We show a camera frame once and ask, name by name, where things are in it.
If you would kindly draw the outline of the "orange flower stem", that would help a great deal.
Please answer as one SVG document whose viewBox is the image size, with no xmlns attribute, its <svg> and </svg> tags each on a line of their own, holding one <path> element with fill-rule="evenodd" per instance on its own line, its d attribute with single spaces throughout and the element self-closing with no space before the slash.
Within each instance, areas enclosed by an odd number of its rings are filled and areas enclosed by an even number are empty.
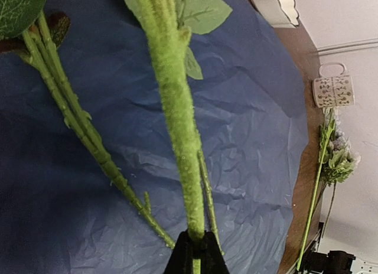
<svg viewBox="0 0 378 274">
<path fill-rule="evenodd" d="M 202 149 L 188 78 L 201 80 L 190 48 L 193 35 L 212 32 L 232 13 L 223 0 L 124 0 L 145 32 L 172 150 L 183 187 L 188 233 L 205 234 L 206 198 L 198 152 Z"/>
</svg>

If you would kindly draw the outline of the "pink rose stem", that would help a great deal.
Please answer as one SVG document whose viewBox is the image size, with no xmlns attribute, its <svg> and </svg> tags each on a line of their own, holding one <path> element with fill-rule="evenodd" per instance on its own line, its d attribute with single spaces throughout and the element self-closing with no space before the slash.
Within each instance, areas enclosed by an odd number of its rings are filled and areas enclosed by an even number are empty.
<svg viewBox="0 0 378 274">
<path fill-rule="evenodd" d="M 211 231 L 214 233 L 218 247 L 220 249 L 220 253 L 224 255 L 224 251 L 221 248 L 221 243 L 219 239 L 219 232 L 218 232 L 218 227 L 217 227 L 217 221 L 216 221 L 216 214 L 215 214 L 215 209 L 214 209 L 214 202 L 213 202 L 213 196 L 212 196 L 212 189 L 210 185 L 210 180 L 208 177 L 208 172 L 207 172 L 207 167 L 206 167 L 206 162 L 204 159 L 204 154 L 203 151 L 200 150 L 198 152 L 198 162 L 200 166 L 200 174 L 201 174 L 201 180 L 203 183 L 203 190 L 204 190 L 204 195 L 206 198 L 206 203 L 207 203 L 207 210 L 208 210 L 208 218 L 210 222 L 210 228 Z"/>
<path fill-rule="evenodd" d="M 101 136 L 91 123 L 90 113 L 81 107 L 58 54 L 71 21 L 61 11 L 47 17 L 44 13 L 46 1 L 1 0 L 1 53 L 17 54 L 40 73 L 66 126 L 74 131 L 111 184 L 137 209 L 166 246 L 173 249 L 173 239 L 151 214 L 149 194 L 144 194 L 143 201 L 137 197 L 104 147 Z"/>
</svg>

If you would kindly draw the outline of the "white flower stem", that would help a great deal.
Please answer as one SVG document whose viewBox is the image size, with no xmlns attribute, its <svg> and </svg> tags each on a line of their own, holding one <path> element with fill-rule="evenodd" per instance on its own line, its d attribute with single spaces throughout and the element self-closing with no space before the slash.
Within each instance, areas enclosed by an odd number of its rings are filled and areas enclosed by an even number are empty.
<svg viewBox="0 0 378 274">
<path fill-rule="evenodd" d="M 334 108 L 324 109 L 324 117 L 325 117 L 324 124 L 320 126 L 320 141 L 319 141 L 319 152 L 318 152 L 318 158 L 317 158 L 318 162 L 317 162 L 315 184 L 314 184 L 314 189 L 313 189 L 312 197 L 310 201 L 311 204 L 309 206 L 309 213 L 308 213 L 307 222 L 305 225 L 304 235 L 302 237 L 301 248 L 300 248 L 299 256 L 298 256 L 298 262 L 296 263 L 296 267 L 295 267 L 295 273 L 299 273 L 300 268 L 301 268 L 301 263 L 304 257 L 304 252 L 305 252 L 305 247 L 306 247 L 306 243 L 308 239 L 308 233 L 309 233 L 309 229 L 311 225 L 311 220 L 312 220 L 312 216 L 315 210 L 315 202 L 317 200 L 317 193 L 318 193 L 318 186 L 320 182 L 322 165 L 324 163 L 324 157 L 327 151 L 328 143 L 331 138 L 331 134 L 335 130 Z"/>
</svg>

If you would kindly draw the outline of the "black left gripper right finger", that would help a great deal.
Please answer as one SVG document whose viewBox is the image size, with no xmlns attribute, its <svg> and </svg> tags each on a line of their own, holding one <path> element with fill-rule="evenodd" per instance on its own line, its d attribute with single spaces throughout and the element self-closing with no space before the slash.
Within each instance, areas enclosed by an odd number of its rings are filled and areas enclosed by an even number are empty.
<svg viewBox="0 0 378 274">
<path fill-rule="evenodd" d="M 200 246 L 201 273 L 229 274 L 213 232 L 207 231 Z"/>
</svg>

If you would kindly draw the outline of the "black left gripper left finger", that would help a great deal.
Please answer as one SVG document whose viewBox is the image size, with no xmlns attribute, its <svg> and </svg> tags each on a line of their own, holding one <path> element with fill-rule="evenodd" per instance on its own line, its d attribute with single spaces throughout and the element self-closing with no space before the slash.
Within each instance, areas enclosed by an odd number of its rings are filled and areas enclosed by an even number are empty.
<svg viewBox="0 0 378 274">
<path fill-rule="evenodd" d="M 188 231 L 183 231 L 178 236 L 175 247 L 167 263 L 167 274 L 192 274 L 193 273 L 193 242 Z"/>
</svg>

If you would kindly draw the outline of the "blue hydrangea flower bunch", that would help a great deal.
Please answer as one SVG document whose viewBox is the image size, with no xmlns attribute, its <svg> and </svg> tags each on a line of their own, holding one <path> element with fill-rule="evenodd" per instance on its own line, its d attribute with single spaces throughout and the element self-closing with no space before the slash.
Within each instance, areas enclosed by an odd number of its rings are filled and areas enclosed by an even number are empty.
<svg viewBox="0 0 378 274">
<path fill-rule="evenodd" d="M 324 223 L 328 227 L 331 211 L 334 205 L 336 188 L 343 183 L 358 167 L 361 160 L 351 148 L 349 138 L 340 128 L 339 109 L 337 107 L 323 108 L 324 124 L 321 126 L 319 162 L 321 163 L 322 190 L 332 188 L 332 196 Z"/>
</svg>

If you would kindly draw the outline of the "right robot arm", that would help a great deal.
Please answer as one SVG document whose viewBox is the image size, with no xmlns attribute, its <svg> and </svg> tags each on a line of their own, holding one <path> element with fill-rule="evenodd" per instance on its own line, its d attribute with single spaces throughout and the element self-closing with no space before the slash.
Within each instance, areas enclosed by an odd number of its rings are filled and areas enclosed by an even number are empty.
<svg viewBox="0 0 378 274">
<path fill-rule="evenodd" d="M 363 273 L 365 264 L 357 260 L 355 255 L 343 250 L 330 250 L 328 253 L 318 251 L 324 223 L 318 224 L 318 230 L 305 249 L 302 260 L 295 266 L 294 273 Z"/>
</svg>

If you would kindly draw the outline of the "blue wrapping paper sheet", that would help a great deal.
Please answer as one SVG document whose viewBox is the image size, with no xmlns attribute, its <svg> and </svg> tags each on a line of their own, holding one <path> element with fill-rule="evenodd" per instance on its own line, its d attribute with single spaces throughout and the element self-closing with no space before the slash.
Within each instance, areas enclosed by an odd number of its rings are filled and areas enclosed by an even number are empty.
<svg viewBox="0 0 378 274">
<path fill-rule="evenodd" d="M 308 144 L 302 76 L 247 0 L 191 49 L 189 80 L 231 273 L 276 273 Z M 59 56 L 82 108 L 173 238 L 186 229 L 144 31 L 124 0 L 48 0 L 71 19 Z M 162 273 L 171 251 L 64 123 L 40 74 L 1 56 L 1 272 Z"/>
</svg>

